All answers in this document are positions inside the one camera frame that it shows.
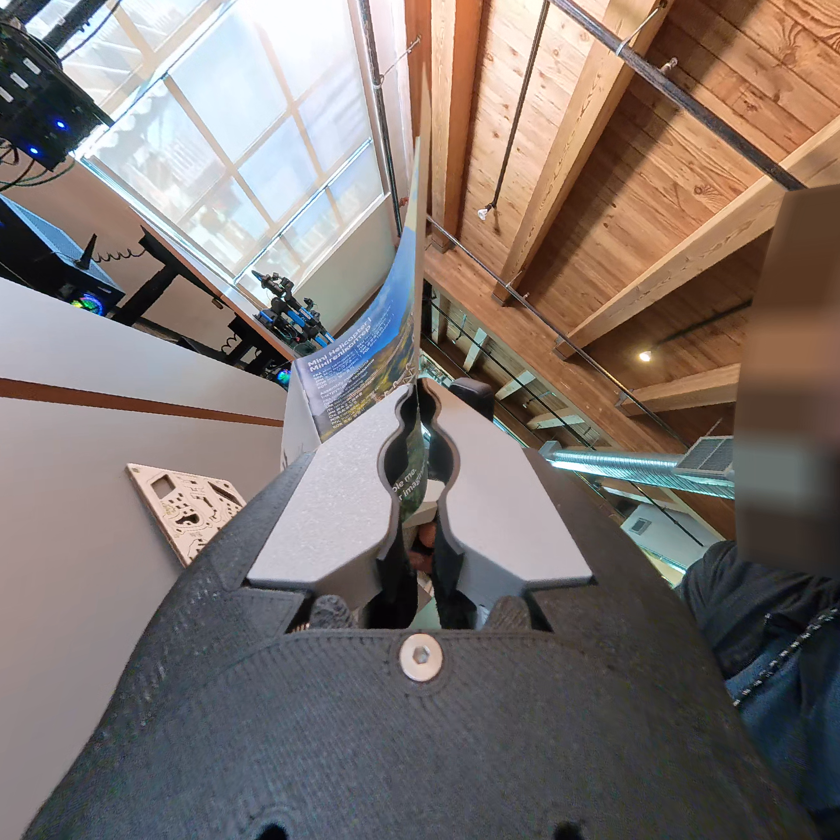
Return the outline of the thin black conduit with spotlight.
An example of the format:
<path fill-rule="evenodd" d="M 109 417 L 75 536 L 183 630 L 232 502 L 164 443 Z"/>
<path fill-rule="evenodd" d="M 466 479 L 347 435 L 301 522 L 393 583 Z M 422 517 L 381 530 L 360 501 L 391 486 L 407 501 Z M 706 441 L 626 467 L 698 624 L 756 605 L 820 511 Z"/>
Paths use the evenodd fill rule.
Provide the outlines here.
<path fill-rule="evenodd" d="M 506 146 L 505 153 L 504 153 L 504 155 L 502 157 L 502 161 L 501 161 L 500 172 L 499 172 L 499 175 L 498 175 L 498 178 L 497 178 L 495 192 L 493 194 L 492 200 L 487 205 L 483 206 L 478 211 L 478 214 L 477 214 L 479 219 L 482 222 L 484 222 L 487 219 L 487 217 L 490 213 L 494 212 L 497 209 L 497 206 L 498 206 L 498 203 L 499 203 L 499 200 L 500 200 L 500 197 L 501 197 L 501 188 L 503 186 L 503 183 L 505 181 L 505 177 L 506 177 L 506 174 L 507 174 L 508 164 L 509 164 L 509 160 L 510 160 L 510 157 L 511 157 L 513 144 L 514 144 L 514 141 L 516 139 L 516 134 L 517 134 L 518 126 L 519 126 L 520 119 L 521 119 L 521 116 L 522 116 L 524 102 L 526 100 L 527 93 L 528 93 L 528 90 L 529 90 L 529 85 L 530 85 L 530 81 L 531 81 L 531 78 L 532 78 L 532 73 L 534 71 L 534 67 L 535 67 L 536 62 L 537 62 L 539 48 L 540 48 L 540 45 L 541 45 L 543 31 L 544 31 L 544 28 L 545 28 L 545 25 L 546 25 L 546 22 L 547 22 L 549 9 L 550 9 L 550 1 L 542 1 L 542 5 L 541 5 L 539 17 L 538 17 L 538 22 L 537 22 L 537 27 L 535 28 L 534 37 L 533 37 L 530 52 L 529 52 L 529 55 L 528 55 L 528 61 L 527 61 L 526 68 L 525 68 L 523 76 L 522 76 L 521 87 L 520 87 L 520 91 L 519 91 L 519 95 L 518 95 L 517 105 L 516 105 L 516 108 L 514 110 L 512 121 L 511 121 L 511 127 L 510 127 L 510 131 L 509 131 L 508 139 L 507 139 L 507 146 Z"/>

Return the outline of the speckled jacket drawstring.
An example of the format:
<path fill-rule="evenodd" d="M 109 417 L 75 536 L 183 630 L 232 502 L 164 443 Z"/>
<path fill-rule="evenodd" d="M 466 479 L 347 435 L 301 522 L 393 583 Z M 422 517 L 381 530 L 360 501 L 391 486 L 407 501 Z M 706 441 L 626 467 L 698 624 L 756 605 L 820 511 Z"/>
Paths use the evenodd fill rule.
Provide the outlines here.
<path fill-rule="evenodd" d="M 835 621 L 839 614 L 839 607 L 834 606 L 817 614 L 797 638 L 784 647 L 762 670 L 756 675 L 752 683 L 746 685 L 739 693 L 732 696 L 732 705 L 740 708 L 748 700 L 756 697 L 760 690 L 766 687 L 772 678 L 791 661 L 795 654 L 802 651 L 806 643 L 814 638 L 826 625 Z"/>

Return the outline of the person's right hand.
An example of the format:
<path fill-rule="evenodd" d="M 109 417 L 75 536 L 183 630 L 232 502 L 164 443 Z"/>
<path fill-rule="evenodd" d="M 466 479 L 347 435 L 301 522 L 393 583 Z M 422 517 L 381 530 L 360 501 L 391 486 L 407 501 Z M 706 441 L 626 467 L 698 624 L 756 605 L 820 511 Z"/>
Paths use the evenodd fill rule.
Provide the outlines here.
<path fill-rule="evenodd" d="M 415 541 L 408 551 L 409 562 L 416 572 L 427 576 L 432 574 L 436 537 L 437 523 L 435 521 L 429 521 L 418 526 Z"/>

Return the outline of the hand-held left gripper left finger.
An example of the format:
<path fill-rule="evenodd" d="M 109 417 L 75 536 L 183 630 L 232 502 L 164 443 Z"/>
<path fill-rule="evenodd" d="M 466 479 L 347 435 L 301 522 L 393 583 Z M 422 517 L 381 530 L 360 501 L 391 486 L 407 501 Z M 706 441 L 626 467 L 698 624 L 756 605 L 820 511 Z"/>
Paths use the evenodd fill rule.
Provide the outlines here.
<path fill-rule="evenodd" d="M 418 599 L 403 537 L 403 522 L 421 505 L 417 386 L 397 386 L 299 466 L 248 583 L 336 595 L 366 612 L 372 627 L 408 627 Z"/>

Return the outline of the white desk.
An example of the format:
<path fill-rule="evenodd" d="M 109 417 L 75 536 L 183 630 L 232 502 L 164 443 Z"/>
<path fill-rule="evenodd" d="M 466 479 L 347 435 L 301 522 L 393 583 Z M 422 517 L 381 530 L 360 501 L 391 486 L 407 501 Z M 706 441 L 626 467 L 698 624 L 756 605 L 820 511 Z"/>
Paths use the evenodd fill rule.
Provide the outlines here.
<path fill-rule="evenodd" d="M 109 703 L 182 565 L 126 466 L 280 472 L 280 427 L 2 400 L 1 836 L 20 838 Z"/>
<path fill-rule="evenodd" d="M 1 280 L 4 396 L 282 427 L 286 394 L 235 367 Z"/>

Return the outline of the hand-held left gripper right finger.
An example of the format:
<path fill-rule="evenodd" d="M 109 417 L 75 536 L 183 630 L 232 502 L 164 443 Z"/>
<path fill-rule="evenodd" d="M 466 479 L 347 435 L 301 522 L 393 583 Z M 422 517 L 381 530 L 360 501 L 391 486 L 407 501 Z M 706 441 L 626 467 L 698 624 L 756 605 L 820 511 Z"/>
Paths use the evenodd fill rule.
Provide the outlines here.
<path fill-rule="evenodd" d="M 420 381 L 420 417 L 427 476 L 443 485 L 432 572 L 442 628 L 481 628 L 507 596 L 593 582 L 525 447 L 434 380 Z"/>

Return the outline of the laser-cut wooden puzzle sheet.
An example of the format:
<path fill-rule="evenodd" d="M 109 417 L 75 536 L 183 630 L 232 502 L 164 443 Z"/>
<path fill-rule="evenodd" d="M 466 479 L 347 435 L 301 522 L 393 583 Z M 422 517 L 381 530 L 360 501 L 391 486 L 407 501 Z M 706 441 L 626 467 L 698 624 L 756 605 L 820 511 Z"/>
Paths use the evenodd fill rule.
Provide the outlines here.
<path fill-rule="evenodd" d="M 224 479 L 133 463 L 125 469 L 185 568 L 246 505 Z"/>

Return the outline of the person's blue jeans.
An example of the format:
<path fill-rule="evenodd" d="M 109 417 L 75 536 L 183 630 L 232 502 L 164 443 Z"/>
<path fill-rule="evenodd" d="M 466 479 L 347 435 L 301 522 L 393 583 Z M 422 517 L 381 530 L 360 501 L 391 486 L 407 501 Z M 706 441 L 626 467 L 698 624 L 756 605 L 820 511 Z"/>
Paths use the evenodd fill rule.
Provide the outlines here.
<path fill-rule="evenodd" d="M 731 698 L 794 640 L 790 634 L 772 637 L 750 665 L 728 677 Z M 752 742 L 820 838 L 839 838 L 838 626 L 826 625 L 739 712 Z"/>

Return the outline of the black desk frame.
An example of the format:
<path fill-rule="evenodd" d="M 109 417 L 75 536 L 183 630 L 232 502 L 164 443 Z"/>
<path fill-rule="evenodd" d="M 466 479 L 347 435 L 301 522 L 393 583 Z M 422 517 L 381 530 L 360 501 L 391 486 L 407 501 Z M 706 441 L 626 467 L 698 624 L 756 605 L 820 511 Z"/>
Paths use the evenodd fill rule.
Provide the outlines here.
<path fill-rule="evenodd" d="M 296 357 L 288 341 L 256 321 L 257 307 L 172 236 L 141 225 L 139 248 L 157 270 L 110 319 L 216 361 L 262 375 Z"/>

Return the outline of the metal vent grille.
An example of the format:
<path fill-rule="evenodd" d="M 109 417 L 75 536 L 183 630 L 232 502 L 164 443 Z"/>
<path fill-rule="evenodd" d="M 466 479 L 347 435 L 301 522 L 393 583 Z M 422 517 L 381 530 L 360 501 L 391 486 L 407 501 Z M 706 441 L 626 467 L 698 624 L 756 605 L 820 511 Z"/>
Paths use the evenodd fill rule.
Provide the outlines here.
<path fill-rule="evenodd" d="M 716 480 L 732 480 L 734 437 L 700 437 L 674 467 L 675 473 Z"/>

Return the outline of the black ceiling pipe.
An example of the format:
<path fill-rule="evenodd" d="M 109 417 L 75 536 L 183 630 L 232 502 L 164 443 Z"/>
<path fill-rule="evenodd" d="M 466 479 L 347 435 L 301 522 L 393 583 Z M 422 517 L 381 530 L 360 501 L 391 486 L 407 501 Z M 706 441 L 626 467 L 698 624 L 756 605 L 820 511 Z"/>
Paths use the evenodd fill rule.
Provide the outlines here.
<path fill-rule="evenodd" d="M 806 185 L 795 178 L 792 173 L 786 171 L 782 165 L 775 163 L 767 154 L 762 152 L 757 146 L 753 145 L 738 131 L 721 120 L 716 114 L 708 110 L 698 100 L 694 99 L 690 96 L 690 94 L 683 91 L 674 82 L 668 79 L 662 70 L 656 68 L 654 65 L 651 65 L 645 58 L 641 57 L 635 49 L 631 48 L 630 43 L 633 38 L 642 32 L 648 22 L 651 21 L 659 11 L 665 9 L 666 2 L 656 2 L 654 4 L 654 10 L 650 12 L 644 21 L 624 39 L 620 39 L 617 34 L 613 33 L 613 31 L 611 31 L 608 27 L 604 26 L 603 23 L 598 22 L 576 2 L 552 1 L 552 4 L 564 14 L 569 16 L 576 24 L 583 27 L 583 30 L 593 36 L 597 42 L 604 45 L 610 53 L 630 67 L 631 70 L 643 78 L 646 83 L 666 96 L 667 99 L 674 103 L 678 108 L 687 111 L 705 128 L 711 131 L 730 148 L 738 152 L 741 157 L 758 168 L 772 181 L 776 182 L 787 191 L 806 189 Z"/>

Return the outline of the large grid window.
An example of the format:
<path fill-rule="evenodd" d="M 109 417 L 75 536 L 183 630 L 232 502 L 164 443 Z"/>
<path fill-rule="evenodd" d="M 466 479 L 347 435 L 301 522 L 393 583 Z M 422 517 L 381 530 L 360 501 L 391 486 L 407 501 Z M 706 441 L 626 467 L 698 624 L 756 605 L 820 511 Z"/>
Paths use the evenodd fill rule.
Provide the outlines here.
<path fill-rule="evenodd" d="M 253 299 L 301 288 L 353 234 L 382 228 L 357 2 L 127 2 L 73 71 L 112 118 L 84 165 Z"/>

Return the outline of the person in dark jacket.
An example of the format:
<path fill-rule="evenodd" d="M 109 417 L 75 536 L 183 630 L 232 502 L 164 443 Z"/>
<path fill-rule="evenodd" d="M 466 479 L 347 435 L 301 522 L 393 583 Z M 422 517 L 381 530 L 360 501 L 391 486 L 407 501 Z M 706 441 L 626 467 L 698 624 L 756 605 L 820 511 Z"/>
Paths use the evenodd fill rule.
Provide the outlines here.
<path fill-rule="evenodd" d="M 733 541 L 709 548 L 675 592 L 725 680 L 750 665 L 772 637 L 796 639 L 817 614 L 839 607 L 838 581 L 743 560 Z"/>

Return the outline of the colourful printed packaging card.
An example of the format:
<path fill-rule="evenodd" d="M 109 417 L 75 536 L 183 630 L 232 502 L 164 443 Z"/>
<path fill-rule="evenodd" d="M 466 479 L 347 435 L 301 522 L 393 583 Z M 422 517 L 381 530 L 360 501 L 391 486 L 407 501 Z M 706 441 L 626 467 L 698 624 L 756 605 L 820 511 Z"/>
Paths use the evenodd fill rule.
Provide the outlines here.
<path fill-rule="evenodd" d="M 392 267 L 364 315 L 327 348 L 294 363 L 285 418 L 283 455 L 310 455 L 399 385 L 416 385 L 426 247 L 432 106 L 425 81 L 421 128 L 406 224 Z M 421 421 L 421 505 L 427 492 L 427 455 Z"/>

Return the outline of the black equipment box with lights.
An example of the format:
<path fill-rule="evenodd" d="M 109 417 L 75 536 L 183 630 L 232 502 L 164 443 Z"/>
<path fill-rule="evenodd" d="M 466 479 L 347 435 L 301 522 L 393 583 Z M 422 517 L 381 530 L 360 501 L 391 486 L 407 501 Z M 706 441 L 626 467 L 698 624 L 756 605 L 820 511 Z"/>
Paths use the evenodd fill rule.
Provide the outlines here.
<path fill-rule="evenodd" d="M 1 138 L 52 172 L 99 126 L 114 121 L 24 28 L 1 24 Z"/>

